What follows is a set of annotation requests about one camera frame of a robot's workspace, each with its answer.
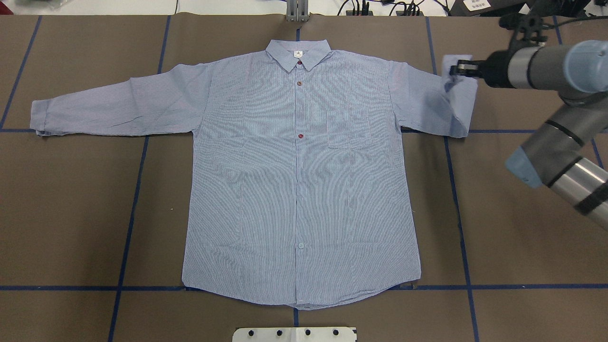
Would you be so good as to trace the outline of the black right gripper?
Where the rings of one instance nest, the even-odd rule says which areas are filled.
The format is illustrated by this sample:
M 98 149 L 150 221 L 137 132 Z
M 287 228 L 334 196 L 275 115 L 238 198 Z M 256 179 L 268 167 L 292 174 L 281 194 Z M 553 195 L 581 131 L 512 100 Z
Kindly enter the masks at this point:
M 486 79 L 489 76 L 487 64 L 486 60 L 457 60 L 456 64 L 449 68 L 449 75 Z

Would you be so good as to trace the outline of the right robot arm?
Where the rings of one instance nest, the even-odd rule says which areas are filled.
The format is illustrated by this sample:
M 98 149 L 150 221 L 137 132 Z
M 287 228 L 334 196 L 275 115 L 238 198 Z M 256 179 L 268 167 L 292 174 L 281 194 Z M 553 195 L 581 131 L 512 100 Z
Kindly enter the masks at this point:
M 486 60 L 458 60 L 451 76 L 490 87 L 556 91 L 562 106 L 504 163 L 530 188 L 544 186 L 606 229 L 607 171 L 580 153 L 608 125 L 606 41 L 526 46 L 493 52 Z

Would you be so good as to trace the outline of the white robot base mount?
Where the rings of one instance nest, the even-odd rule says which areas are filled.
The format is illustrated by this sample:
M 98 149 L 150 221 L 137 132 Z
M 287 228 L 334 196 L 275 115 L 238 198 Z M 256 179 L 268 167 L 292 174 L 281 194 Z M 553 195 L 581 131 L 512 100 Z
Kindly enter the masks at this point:
M 233 342 L 357 342 L 355 327 L 239 328 Z

